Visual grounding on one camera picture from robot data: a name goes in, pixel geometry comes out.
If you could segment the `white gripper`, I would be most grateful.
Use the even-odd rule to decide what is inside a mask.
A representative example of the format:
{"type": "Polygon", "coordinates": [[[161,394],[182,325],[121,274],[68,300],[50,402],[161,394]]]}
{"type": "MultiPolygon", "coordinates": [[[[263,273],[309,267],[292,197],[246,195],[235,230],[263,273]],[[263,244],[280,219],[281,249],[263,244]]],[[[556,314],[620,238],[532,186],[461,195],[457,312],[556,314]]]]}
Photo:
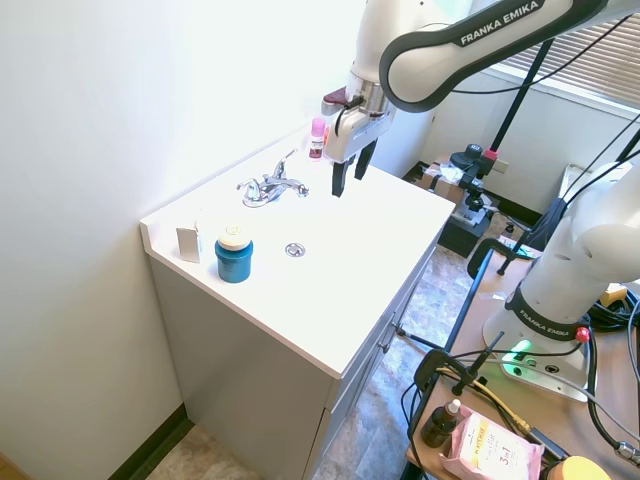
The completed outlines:
{"type": "Polygon", "coordinates": [[[360,150],[354,177],[362,180],[375,152],[377,139],[386,133],[395,117],[395,108],[381,116],[372,116],[360,109],[349,110],[336,118],[329,131],[325,148],[326,156],[333,161],[331,192],[341,197],[349,167],[360,150]]]}

